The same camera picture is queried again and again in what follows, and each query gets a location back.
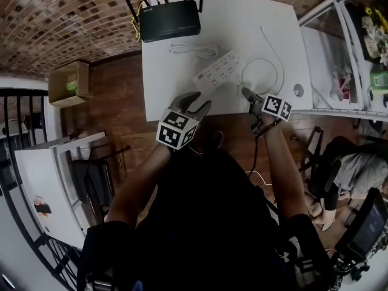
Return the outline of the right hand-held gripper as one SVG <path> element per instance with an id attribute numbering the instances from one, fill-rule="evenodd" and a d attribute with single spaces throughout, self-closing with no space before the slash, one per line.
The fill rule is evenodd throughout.
<path id="1" fill-rule="evenodd" d="M 242 88 L 241 93 L 248 100 L 250 104 L 249 113 L 254 117 L 251 124 L 253 133 L 265 133 L 282 121 L 287 122 L 289 120 L 292 105 L 287 101 L 271 94 L 262 99 L 248 88 Z M 263 114 L 273 116 L 275 120 L 271 124 L 264 124 Z"/>

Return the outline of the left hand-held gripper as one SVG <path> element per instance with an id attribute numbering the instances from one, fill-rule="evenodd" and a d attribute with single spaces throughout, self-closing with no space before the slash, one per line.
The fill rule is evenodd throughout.
<path id="1" fill-rule="evenodd" d="M 194 138 L 200 121 L 212 106 L 211 100 L 208 100 L 197 110 L 188 110 L 200 96 L 200 92 L 188 92 L 171 102 L 159 120 L 156 141 L 171 149 L 180 150 Z"/>

